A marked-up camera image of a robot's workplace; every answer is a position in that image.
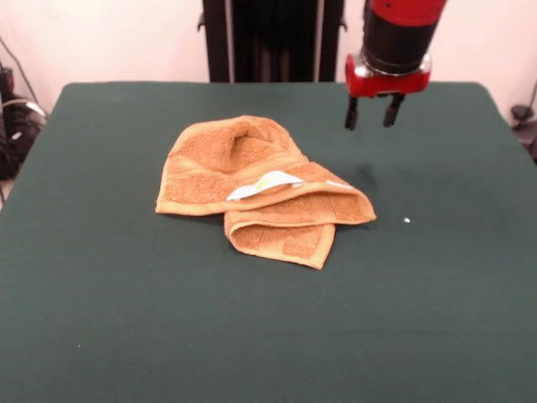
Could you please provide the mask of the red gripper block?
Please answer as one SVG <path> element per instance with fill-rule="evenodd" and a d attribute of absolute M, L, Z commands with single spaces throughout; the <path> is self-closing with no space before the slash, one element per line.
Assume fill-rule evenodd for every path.
<path fill-rule="evenodd" d="M 430 82 L 432 58 L 426 54 L 419 68 L 406 75 L 390 75 L 375 71 L 368 66 L 359 53 L 347 56 L 345 77 L 349 100 L 345 116 L 345 128 L 355 129 L 358 118 L 358 97 L 377 97 L 393 94 L 388 105 L 383 126 L 394 126 L 405 95 L 422 92 Z"/>

